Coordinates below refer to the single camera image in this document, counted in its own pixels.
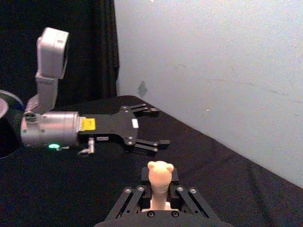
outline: toy bear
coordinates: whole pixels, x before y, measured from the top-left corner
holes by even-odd
[[[170,203],[167,202],[167,192],[174,166],[163,161],[151,161],[147,164],[147,167],[152,190],[151,210],[170,210]]]

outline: yellow label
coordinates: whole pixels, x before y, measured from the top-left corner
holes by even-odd
[[[95,118],[84,118],[80,119],[80,131],[89,131],[96,129],[96,121]]]

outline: black curtain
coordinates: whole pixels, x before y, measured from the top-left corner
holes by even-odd
[[[119,70],[113,0],[1,1],[0,89],[26,104],[36,94],[36,40],[45,27],[70,33],[56,105],[116,96]]]

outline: black cloth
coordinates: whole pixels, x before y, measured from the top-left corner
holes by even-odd
[[[70,33],[57,105],[116,96],[119,70],[113,0],[1,1],[0,89],[26,104],[36,94],[36,41],[45,27]]]
[[[142,100],[122,96],[58,110],[112,114]],[[103,221],[126,186],[140,184],[141,168],[164,160],[182,185],[195,186],[222,221],[234,226],[296,227],[303,224],[303,190],[224,145],[161,112],[143,116],[138,138],[169,139],[155,157],[127,154],[122,145],[97,143],[79,150],[20,149],[0,160],[0,223],[4,226],[94,226]]]

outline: black table surface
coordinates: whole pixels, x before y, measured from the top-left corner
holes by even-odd
[[[56,108],[80,114],[113,114],[134,96]],[[302,226],[303,189],[228,149],[175,118],[143,116],[138,138],[171,140],[155,157],[98,143],[96,154],[79,149],[21,148],[0,160],[0,226],[94,226],[103,221],[126,186],[140,184],[141,168],[164,160],[182,185],[195,186],[222,221],[234,226]]]

